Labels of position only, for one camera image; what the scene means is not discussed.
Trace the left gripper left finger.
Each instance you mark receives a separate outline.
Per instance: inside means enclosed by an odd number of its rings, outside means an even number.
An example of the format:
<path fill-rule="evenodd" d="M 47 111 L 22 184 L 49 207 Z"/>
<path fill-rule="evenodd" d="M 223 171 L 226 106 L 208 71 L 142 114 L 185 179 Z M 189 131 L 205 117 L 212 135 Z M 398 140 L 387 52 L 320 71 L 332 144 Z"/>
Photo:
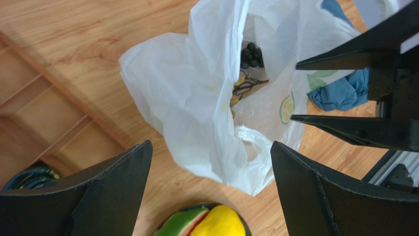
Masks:
<path fill-rule="evenodd" d="M 146 140 L 45 188 L 2 192 L 1 235 L 132 235 L 152 153 Z"/>

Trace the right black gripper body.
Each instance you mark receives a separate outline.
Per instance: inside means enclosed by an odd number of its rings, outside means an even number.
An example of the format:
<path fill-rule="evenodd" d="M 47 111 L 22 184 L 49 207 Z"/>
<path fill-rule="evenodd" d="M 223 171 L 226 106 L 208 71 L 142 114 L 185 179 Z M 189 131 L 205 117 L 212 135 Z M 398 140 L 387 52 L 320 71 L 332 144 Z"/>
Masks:
<path fill-rule="evenodd" d="M 368 99 L 384 119 L 419 118 L 419 47 L 386 50 L 370 67 Z"/>

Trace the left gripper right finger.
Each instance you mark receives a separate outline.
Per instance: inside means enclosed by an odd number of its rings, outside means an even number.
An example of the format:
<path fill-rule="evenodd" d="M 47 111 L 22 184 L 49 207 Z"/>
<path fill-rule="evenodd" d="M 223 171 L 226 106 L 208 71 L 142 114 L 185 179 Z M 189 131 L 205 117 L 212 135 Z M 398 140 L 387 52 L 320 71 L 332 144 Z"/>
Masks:
<path fill-rule="evenodd" d="M 416 236 L 419 197 L 350 177 L 281 142 L 273 173 L 291 236 Z"/>

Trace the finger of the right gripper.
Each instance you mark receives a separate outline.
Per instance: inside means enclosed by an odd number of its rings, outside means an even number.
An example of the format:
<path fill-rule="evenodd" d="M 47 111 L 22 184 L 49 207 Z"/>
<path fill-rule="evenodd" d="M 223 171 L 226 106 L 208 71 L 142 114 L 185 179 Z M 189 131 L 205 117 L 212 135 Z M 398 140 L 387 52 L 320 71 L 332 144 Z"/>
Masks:
<path fill-rule="evenodd" d="M 292 115 L 291 120 L 315 126 L 356 146 L 419 151 L 418 120 L 311 115 Z"/>
<path fill-rule="evenodd" d="M 395 64 L 401 69 L 419 68 L 419 47 L 401 53 L 401 45 L 419 31 L 419 2 L 400 11 L 352 40 L 296 64 L 297 70 L 350 70 Z"/>

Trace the fake watermelon slice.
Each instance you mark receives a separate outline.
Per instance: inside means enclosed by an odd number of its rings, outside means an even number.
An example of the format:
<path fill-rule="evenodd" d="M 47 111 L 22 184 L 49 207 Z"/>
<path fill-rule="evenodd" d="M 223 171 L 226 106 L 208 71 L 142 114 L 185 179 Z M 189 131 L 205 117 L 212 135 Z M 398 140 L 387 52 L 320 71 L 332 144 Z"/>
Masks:
<path fill-rule="evenodd" d="M 154 232 L 153 236 L 188 236 L 209 213 L 203 205 L 192 206 L 172 214 Z"/>

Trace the fake yellow pear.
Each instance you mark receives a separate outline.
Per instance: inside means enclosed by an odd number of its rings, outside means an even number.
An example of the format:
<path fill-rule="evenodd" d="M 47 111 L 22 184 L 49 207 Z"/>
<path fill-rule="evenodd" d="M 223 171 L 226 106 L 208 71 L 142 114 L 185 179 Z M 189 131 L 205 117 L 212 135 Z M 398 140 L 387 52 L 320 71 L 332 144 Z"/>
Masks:
<path fill-rule="evenodd" d="M 245 236 L 246 231 L 239 215 L 226 205 L 211 209 L 195 226 L 190 236 Z"/>

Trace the white plastic bag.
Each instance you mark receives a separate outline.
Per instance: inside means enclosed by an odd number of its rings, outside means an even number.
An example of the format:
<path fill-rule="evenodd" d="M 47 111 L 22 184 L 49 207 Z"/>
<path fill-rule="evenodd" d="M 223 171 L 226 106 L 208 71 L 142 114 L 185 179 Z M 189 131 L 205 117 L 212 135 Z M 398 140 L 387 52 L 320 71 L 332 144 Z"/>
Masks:
<path fill-rule="evenodd" d="M 357 37 L 359 31 L 324 0 L 201 0 L 188 33 L 165 33 L 128 49 L 120 73 L 145 121 L 175 161 L 191 173 L 255 196 L 274 180 L 270 148 L 298 149 L 307 94 L 350 74 L 296 70 L 296 63 Z M 241 69 L 247 43 L 262 50 L 264 68 Z M 230 111 L 240 71 L 269 80 Z"/>

